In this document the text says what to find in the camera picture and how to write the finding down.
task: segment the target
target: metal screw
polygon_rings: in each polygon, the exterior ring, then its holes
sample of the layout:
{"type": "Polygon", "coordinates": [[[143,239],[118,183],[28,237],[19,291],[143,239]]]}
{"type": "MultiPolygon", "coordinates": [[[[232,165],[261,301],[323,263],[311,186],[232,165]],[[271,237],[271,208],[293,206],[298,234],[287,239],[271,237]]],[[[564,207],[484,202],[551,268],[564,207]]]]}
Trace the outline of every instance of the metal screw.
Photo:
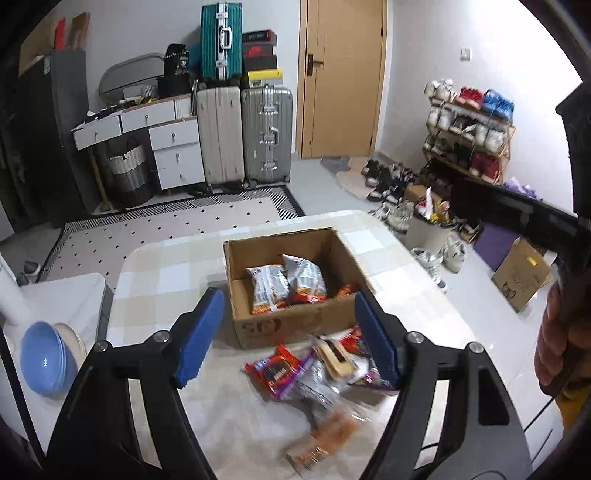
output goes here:
{"type": "Polygon", "coordinates": [[[104,352],[105,350],[107,350],[109,348],[109,344],[107,342],[105,342],[104,340],[100,340],[98,342],[95,343],[95,346],[93,347],[95,352],[104,352]]]}
{"type": "Polygon", "coordinates": [[[484,347],[478,342],[470,342],[468,347],[470,347],[470,350],[472,350],[474,353],[482,353],[484,351],[484,347]]]}
{"type": "Polygon", "coordinates": [[[409,342],[416,343],[417,345],[420,345],[425,340],[425,337],[423,336],[423,334],[418,333],[418,332],[409,332],[409,334],[407,335],[407,338],[408,338],[409,342]]]}
{"type": "Polygon", "coordinates": [[[160,330],[154,334],[154,342],[156,343],[166,343],[170,338],[170,333],[167,330],[160,330]]]}

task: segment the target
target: door mat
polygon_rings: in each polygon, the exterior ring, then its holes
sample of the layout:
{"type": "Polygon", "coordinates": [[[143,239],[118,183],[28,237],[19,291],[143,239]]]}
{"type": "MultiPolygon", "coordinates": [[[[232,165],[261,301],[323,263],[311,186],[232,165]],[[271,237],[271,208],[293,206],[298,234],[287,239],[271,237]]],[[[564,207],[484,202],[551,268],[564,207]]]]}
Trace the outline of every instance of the door mat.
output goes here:
{"type": "Polygon", "coordinates": [[[67,223],[37,281],[99,272],[114,289],[142,245],[304,216],[286,186],[178,200],[67,223]]]}

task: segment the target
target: blue bowl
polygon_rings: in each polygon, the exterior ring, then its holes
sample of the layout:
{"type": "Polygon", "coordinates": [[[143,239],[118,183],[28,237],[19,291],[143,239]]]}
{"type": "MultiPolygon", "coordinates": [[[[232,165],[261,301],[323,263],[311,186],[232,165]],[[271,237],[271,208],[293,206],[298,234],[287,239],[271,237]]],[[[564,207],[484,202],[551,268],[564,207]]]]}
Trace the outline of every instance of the blue bowl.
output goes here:
{"type": "Polygon", "coordinates": [[[46,322],[25,332],[21,344],[21,370],[31,390],[45,397],[61,397],[76,377],[76,362],[60,335],[46,322]]]}

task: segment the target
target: beige suitcase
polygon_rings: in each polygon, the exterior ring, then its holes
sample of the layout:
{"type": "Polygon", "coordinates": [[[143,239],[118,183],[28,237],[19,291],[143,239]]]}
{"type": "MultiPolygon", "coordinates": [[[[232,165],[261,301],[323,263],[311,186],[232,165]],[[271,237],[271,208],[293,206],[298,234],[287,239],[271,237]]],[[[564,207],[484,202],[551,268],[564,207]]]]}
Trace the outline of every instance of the beige suitcase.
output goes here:
{"type": "Polygon", "coordinates": [[[240,88],[220,87],[197,92],[196,108],[207,183],[243,182],[240,88]]]}

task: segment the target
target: teal suitcase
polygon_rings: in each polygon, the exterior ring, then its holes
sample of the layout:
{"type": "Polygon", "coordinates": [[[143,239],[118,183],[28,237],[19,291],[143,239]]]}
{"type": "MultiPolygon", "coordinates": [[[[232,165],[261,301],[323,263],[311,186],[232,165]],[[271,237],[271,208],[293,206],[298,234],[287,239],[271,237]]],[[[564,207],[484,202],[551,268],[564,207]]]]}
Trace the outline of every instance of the teal suitcase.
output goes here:
{"type": "Polygon", "coordinates": [[[203,6],[201,52],[203,80],[225,82],[242,76],[242,4],[203,6]]]}

